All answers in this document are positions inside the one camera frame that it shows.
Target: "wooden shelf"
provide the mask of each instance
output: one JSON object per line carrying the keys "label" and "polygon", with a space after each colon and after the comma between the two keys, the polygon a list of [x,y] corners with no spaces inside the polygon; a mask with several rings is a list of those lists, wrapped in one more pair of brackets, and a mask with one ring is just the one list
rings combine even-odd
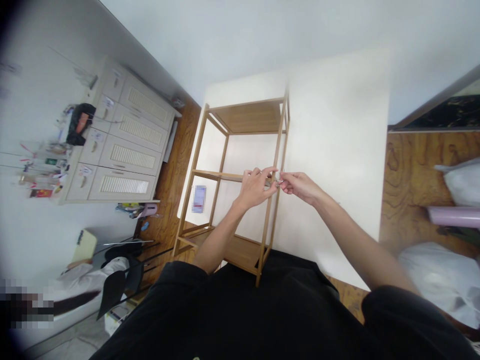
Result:
{"label": "wooden shelf", "polygon": [[[204,241],[208,238],[214,227],[197,231],[193,234],[185,234],[178,237],[181,241],[192,245],[196,248],[200,247]],[[233,235],[233,238],[228,246],[225,255],[225,261],[235,265],[249,273],[257,275],[257,262],[260,257],[259,242],[250,240],[246,237]]]}
{"label": "wooden shelf", "polygon": [[212,108],[210,113],[229,134],[277,133],[283,99]]}
{"label": "wooden shelf", "polygon": [[[241,183],[242,179],[244,178],[243,175],[230,174],[226,172],[215,172],[215,171],[205,171],[205,170],[192,170],[191,172],[195,176],[205,178],[205,179],[215,180],[215,181],[218,181],[219,179],[221,179],[221,180],[228,180],[228,181]],[[272,183],[271,181],[272,180],[270,178],[267,178],[265,181],[265,186],[270,187]]]}

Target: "paper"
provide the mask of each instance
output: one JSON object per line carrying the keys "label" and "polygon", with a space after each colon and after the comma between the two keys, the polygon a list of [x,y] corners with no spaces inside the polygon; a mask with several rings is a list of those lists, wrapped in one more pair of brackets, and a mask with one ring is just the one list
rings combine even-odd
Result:
{"label": "paper", "polygon": [[90,135],[97,143],[103,143],[104,142],[104,133],[100,132],[98,130],[92,129],[91,135]]}
{"label": "paper", "polygon": [[92,169],[89,167],[86,167],[85,165],[80,165],[80,176],[89,176],[92,174]]}
{"label": "paper", "polygon": [[115,105],[115,101],[113,101],[111,98],[108,96],[103,96],[103,103],[105,104],[105,107],[107,109],[113,109]]}

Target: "pink roll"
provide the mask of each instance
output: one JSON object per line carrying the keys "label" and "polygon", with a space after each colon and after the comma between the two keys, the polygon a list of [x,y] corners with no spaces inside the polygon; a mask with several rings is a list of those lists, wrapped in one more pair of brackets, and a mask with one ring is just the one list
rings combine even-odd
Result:
{"label": "pink roll", "polygon": [[430,221],[442,226],[480,228],[480,207],[429,206]]}

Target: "louvered drawer front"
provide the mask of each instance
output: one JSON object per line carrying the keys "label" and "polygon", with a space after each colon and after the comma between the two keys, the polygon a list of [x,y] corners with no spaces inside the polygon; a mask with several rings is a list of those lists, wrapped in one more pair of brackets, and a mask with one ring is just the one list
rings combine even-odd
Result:
{"label": "louvered drawer front", "polygon": [[98,167],[89,200],[150,200],[155,177]]}
{"label": "louvered drawer front", "polygon": [[169,129],[174,116],[174,109],[165,100],[132,75],[125,81],[120,104],[165,130]]}
{"label": "louvered drawer front", "polygon": [[168,139],[168,131],[137,115],[125,106],[117,105],[110,127],[110,134],[142,145],[146,148],[162,153]]}
{"label": "louvered drawer front", "polygon": [[162,154],[109,134],[99,165],[107,168],[156,176]]}

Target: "cabinet drawer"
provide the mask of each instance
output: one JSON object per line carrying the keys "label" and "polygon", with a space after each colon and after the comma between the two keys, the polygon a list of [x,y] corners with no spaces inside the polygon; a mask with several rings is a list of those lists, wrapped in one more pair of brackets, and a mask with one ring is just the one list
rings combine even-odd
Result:
{"label": "cabinet drawer", "polygon": [[95,116],[91,127],[108,133],[112,124],[117,103],[108,96],[101,94],[96,104]]}
{"label": "cabinet drawer", "polygon": [[156,176],[162,154],[122,138],[107,135],[99,165]]}
{"label": "cabinet drawer", "polygon": [[91,185],[89,200],[150,200],[155,176],[99,167]]}
{"label": "cabinet drawer", "polygon": [[73,180],[71,181],[66,199],[87,200],[89,198],[90,188],[92,187],[96,171],[96,166],[79,162],[75,172],[71,174]]}
{"label": "cabinet drawer", "polygon": [[174,108],[131,74],[125,80],[120,104],[167,131],[174,118]]}
{"label": "cabinet drawer", "polygon": [[103,70],[102,77],[105,77],[105,83],[101,93],[112,99],[114,102],[120,100],[122,88],[124,87],[127,71],[121,66],[107,63]]}
{"label": "cabinet drawer", "polygon": [[85,144],[81,150],[80,162],[84,164],[98,165],[106,139],[107,133],[91,127],[88,130]]}
{"label": "cabinet drawer", "polygon": [[169,132],[164,128],[148,121],[121,104],[117,104],[113,121],[114,123],[110,125],[110,134],[163,153],[169,135]]}

